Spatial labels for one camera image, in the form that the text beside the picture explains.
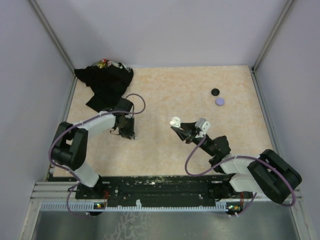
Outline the purple round charging case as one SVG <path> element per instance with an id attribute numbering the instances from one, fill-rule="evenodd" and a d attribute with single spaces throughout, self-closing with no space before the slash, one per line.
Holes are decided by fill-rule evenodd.
<path id="1" fill-rule="evenodd" d="M 223 98 L 219 97 L 219 98 L 217 98 L 217 99 L 215 100 L 215 104 L 216 104 L 217 106 L 223 106 L 223 105 L 225 104 L 225 100 L 224 100 Z"/>

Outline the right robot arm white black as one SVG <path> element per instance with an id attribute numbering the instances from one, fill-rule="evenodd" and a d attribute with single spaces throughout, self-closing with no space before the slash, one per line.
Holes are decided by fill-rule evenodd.
<path id="1" fill-rule="evenodd" d="M 207 131 L 211 124 L 204 118 L 186 123 L 174 117 L 169 124 L 185 144 L 195 144 L 184 164 L 188 176 L 199 177 L 210 171 L 230 174 L 229 182 L 223 185 L 223 192 L 229 198 L 235 198 L 240 192 L 252 192 L 264 194 L 272 202 L 280 205 L 291 197 L 291 205 L 295 204 L 294 191 L 302 183 L 302 177 L 273 150 L 265 149 L 257 157 L 232 155 L 225 135 L 214 139 L 208 136 Z M 201 173 L 191 173 L 188 164 L 198 149 L 211 157 L 210 168 Z"/>

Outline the white earbud charging case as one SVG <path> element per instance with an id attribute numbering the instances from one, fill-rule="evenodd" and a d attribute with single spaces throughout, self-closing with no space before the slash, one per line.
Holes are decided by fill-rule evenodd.
<path id="1" fill-rule="evenodd" d="M 169 124 L 174 127 L 174 128 L 180 128 L 181 127 L 181 119 L 177 116 L 174 116 L 171 121 L 169 122 Z"/>

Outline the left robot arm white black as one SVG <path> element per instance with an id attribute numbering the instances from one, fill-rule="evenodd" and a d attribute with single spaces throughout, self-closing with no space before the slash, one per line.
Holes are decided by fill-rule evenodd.
<path id="1" fill-rule="evenodd" d="M 121 98 L 114 109 L 100 111 L 97 115 L 79 123 L 59 124 L 49 149 L 49 159 L 71 173 L 86 192 L 97 199 L 103 195 L 100 176 L 86 163 L 88 140 L 104 131 L 118 130 L 118 135 L 129 140 L 136 138 L 133 114 L 134 104 Z"/>

